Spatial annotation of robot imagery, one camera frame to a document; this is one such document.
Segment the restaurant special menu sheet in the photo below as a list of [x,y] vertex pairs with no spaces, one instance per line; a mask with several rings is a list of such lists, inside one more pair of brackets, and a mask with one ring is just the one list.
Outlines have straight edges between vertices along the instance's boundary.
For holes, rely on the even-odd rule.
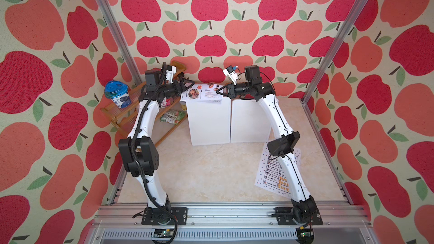
[[221,87],[222,85],[212,82],[207,84],[194,84],[181,95],[180,100],[182,102],[221,103],[224,96],[217,93],[217,90]]

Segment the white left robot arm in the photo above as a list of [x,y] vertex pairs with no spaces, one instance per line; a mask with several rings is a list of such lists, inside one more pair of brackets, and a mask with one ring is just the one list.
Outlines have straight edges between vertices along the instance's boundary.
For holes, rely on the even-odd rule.
[[148,198],[146,217],[159,219],[163,224],[175,218],[157,175],[159,154],[151,135],[164,99],[178,97],[194,85],[194,81],[183,79],[182,72],[176,73],[174,66],[145,73],[146,85],[139,96],[136,121],[128,137],[118,144],[125,170],[137,178],[145,190]]

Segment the left white rack box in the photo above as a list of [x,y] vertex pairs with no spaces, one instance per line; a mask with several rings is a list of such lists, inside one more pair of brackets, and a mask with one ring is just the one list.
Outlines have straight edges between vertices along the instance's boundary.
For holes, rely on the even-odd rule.
[[193,146],[230,143],[231,100],[186,103],[189,131]]

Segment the white rack box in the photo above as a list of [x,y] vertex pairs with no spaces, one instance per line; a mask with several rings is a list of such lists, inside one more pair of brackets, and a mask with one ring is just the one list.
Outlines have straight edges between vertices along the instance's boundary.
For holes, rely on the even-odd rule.
[[186,103],[189,131],[193,146],[230,143],[231,100]]
[[271,124],[255,99],[232,101],[231,143],[266,142]]

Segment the right white rack box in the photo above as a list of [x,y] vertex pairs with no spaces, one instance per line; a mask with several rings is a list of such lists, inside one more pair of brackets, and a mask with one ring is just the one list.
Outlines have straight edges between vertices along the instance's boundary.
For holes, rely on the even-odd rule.
[[232,101],[231,143],[266,142],[271,124],[255,99]]

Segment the pink lidded cup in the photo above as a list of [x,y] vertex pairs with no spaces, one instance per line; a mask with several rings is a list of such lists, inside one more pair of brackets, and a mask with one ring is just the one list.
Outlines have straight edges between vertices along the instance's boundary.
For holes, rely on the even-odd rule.
[[173,104],[173,98],[164,98],[161,107],[167,107]]

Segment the green snack packet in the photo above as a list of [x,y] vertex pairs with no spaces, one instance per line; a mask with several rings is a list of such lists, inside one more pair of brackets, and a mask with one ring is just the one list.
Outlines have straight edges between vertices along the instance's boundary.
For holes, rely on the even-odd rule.
[[186,116],[186,112],[181,110],[168,110],[161,117],[160,121],[173,125],[178,125]]

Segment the blue lidded yogurt cup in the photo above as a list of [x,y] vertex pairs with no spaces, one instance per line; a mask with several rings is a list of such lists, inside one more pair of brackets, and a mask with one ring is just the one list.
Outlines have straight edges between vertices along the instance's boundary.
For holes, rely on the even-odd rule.
[[105,86],[105,96],[120,109],[126,108],[132,103],[128,85],[120,81],[109,81]]

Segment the wooden spice shelf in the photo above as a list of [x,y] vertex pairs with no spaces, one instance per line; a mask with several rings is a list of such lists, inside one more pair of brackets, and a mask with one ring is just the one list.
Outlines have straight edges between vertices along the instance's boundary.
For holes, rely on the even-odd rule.
[[[120,133],[121,137],[126,137],[134,126],[134,122],[138,115],[139,110],[139,96],[141,88],[146,83],[142,83],[136,88],[132,89],[130,94],[131,104],[126,108],[119,108],[113,101],[110,104],[100,108],[106,119],[114,126],[115,130]],[[152,140],[156,146],[159,146],[182,122],[187,120],[185,116],[179,123],[179,125],[169,124],[166,122],[161,122],[161,116],[169,110],[179,110],[181,111],[181,105],[179,104],[180,97],[175,97],[171,99],[171,104],[164,105],[159,110],[155,123],[153,126]]]

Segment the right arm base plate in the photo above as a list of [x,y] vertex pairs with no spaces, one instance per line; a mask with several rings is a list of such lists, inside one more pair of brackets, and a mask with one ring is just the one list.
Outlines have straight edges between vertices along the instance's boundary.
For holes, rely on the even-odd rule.
[[275,218],[279,225],[323,225],[323,220],[319,212],[311,213],[292,207],[276,207],[271,217]]

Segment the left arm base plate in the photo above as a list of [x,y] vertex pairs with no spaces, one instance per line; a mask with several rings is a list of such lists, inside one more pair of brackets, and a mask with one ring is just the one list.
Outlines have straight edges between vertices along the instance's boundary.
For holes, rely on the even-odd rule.
[[[178,225],[186,225],[188,216],[187,207],[173,207],[171,214],[176,218]],[[141,221],[142,225],[174,225],[174,220],[158,208],[147,208]]]

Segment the left aluminium frame post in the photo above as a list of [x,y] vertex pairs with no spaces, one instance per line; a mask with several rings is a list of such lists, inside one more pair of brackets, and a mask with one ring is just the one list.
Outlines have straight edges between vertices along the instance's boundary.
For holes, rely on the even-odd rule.
[[124,62],[126,63],[132,75],[132,80],[134,81],[134,84],[138,86],[139,84],[143,83],[141,75],[139,73],[136,62],[134,61],[134,58],[130,52],[130,49],[127,45],[123,32],[118,24],[118,21],[116,20],[112,12],[111,6],[109,4],[109,0],[96,0],[96,2],[103,14],[103,17],[106,20],[107,26],[110,29],[114,41],[116,42],[118,49],[122,57],[124,58]]

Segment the aluminium frame post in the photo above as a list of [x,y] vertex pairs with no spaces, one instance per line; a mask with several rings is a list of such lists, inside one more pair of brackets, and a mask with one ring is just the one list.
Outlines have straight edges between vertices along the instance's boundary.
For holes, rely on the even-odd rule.
[[319,82],[321,81],[323,75],[326,72],[326,69],[328,68],[329,64],[331,64],[333,58],[339,51],[339,48],[341,47],[342,43],[345,41],[346,36],[349,34],[350,30],[353,29],[356,20],[360,16],[360,13],[366,6],[368,0],[355,0],[354,4],[352,5],[347,18],[344,20],[342,26],[337,32],[336,37],[334,38],[333,43],[331,44],[326,56],[324,59],[321,60],[321,63],[319,65],[319,68],[313,77],[311,83],[307,87],[305,94],[303,98],[301,99],[302,105],[306,106],[310,97],[312,96],[312,93],[317,88]]
[[110,29],[114,41],[116,42],[118,49],[122,57],[124,58],[124,62],[126,63],[132,75],[132,80],[134,81],[134,84],[138,86],[139,84],[143,83],[141,75],[139,73],[136,62],[134,61],[134,58],[130,52],[130,49],[127,45],[123,32],[118,24],[118,21],[116,20],[112,12],[111,6],[109,4],[109,0],[96,0],[96,2],[103,14],[103,17],[106,20],[107,26]]

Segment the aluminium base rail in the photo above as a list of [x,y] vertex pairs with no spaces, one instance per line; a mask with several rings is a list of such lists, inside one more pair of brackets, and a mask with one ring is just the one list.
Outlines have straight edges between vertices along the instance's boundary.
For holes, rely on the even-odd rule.
[[[361,206],[345,201],[319,201],[319,213],[307,226],[316,244],[378,244],[373,225]],[[301,227],[277,211],[288,202],[173,203],[180,218],[176,244],[295,244]],[[143,217],[144,204],[118,203],[97,211],[86,244],[153,244],[174,234],[169,223]]]

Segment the right aluminium frame post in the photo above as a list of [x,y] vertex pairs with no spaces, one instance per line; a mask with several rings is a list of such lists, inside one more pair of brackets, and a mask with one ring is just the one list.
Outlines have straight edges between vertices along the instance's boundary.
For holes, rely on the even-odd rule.
[[346,36],[349,34],[350,30],[353,29],[356,20],[360,16],[360,13],[366,6],[368,0],[355,0],[354,4],[352,5],[347,18],[344,20],[342,26],[337,32],[336,37],[334,38],[333,43],[331,44],[326,56],[324,59],[321,60],[321,63],[319,65],[319,68],[313,77],[311,83],[307,87],[305,94],[303,98],[301,99],[302,105],[306,106],[310,97],[312,96],[312,93],[317,88],[319,82],[321,81],[323,75],[326,72],[326,69],[328,68],[329,64],[331,64],[333,58],[339,51],[339,48],[341,47],[342,43],[345,41]]

